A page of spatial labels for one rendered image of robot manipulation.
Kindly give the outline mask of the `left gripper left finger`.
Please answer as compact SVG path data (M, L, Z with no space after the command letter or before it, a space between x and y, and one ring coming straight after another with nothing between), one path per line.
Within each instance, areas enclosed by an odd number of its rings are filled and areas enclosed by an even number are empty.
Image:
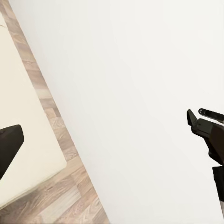
M24 135L20 124L0 129L0 180L23 142Z

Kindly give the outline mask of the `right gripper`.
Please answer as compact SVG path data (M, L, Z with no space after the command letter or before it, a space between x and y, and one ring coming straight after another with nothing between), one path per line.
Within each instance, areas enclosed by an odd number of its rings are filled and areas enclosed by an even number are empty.
M187 110L187 120L192 133L200 137L203 137L208 148L210 148L213 151L216 151L215 148L210 143L209 137L213 125L217 123L205 120L203 118L199 118L197 120L196 116L194 115L191 109Z

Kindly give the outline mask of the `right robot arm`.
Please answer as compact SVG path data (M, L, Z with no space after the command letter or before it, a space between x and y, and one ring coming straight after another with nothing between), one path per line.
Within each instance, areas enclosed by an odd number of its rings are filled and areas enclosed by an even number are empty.
M204 138L209 148L209 153L208 153L209 156L222 165L222 166L212 167L212 170L213 170L214 180L216 182L218 197L219 197L221 210L222 210L222 214L224 218L224 162L209 141L210 132L213 125L219 124L224 126L224 114L205 109L205 107L200 108L198 112L200 115L206 118L217 120L216 122L211 122L203 118L199 118L197 120L192 110L191 109L187 110L188 125L190 126L192 133Z

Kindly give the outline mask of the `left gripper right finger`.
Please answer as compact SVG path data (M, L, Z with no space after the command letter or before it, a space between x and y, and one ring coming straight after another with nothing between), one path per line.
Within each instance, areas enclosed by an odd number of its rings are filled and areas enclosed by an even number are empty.
M210 132L209 141L224 162L224 126L214 124Z

